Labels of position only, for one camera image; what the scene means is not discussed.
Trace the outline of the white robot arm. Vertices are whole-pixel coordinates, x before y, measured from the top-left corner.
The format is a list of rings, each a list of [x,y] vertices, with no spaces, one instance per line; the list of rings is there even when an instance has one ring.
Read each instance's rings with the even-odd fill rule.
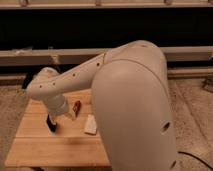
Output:
[[[138,40],[58,73],[46,67],[27,87],[51,116],[68,107],[65,92],[89,89],[113,171],[179,171],[167,63],[155,44]]]

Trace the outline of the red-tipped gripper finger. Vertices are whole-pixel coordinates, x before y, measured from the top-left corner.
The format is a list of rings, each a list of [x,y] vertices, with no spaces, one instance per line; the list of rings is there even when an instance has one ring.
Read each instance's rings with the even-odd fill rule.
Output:
[[[73,108],[72,108],[73,111],[74,111],[75,117],[78,116],[78,113],[79,113],[79,111],[80,111],[80,108],[81,108],[81,102],[80,102],[80,101],[76,101],[76,102],[74,103]]]

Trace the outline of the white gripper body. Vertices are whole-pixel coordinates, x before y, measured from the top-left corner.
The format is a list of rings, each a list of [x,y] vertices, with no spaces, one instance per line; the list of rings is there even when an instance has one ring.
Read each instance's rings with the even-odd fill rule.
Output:
[[[74,119],[74,111],[69,107],[68,100],[63,95],[47,99],[46,107],[51,121],[55,121],[61,115]]]

